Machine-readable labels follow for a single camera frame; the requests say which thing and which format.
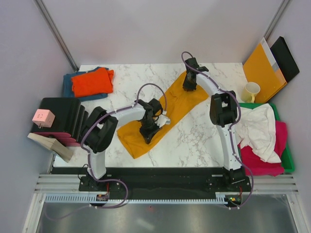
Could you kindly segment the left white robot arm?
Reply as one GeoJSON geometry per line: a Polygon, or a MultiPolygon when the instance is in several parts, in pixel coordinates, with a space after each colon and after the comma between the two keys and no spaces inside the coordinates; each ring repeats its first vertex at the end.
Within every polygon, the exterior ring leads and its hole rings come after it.
{"type": "Polygon", "coordinates": [[[164,109],[156,99],[149,102],[136,100],[131,105],[111,111],[102,107],[93,110],[81,132],[81,148],[88,153],[88,173],[92,176],[89,184],[92,188],[101,191],[106,187],[105,150],[110,146],[116,129],[138,121],[141,124],[139,133],[144,143],[150,144],[163,127],[159,123],[163,113],[164,109]]]}

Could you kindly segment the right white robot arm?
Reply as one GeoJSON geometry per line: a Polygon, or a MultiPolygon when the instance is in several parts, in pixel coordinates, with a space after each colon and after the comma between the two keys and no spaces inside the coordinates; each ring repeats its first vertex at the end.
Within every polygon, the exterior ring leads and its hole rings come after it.
{"type": "Polygon", "coordinates": [[[210,97],[209,117],[218,130],[224,154],[224,168],[238,170],[242,163],[238,153],[234,125],[241,119],[241,108],[234,91],[226,91],[210,77],[206,67],[198,65],[196,58],[183,60],[186,77],[183,82],[185,91],[194,91],[200,86],[210,97]]]}

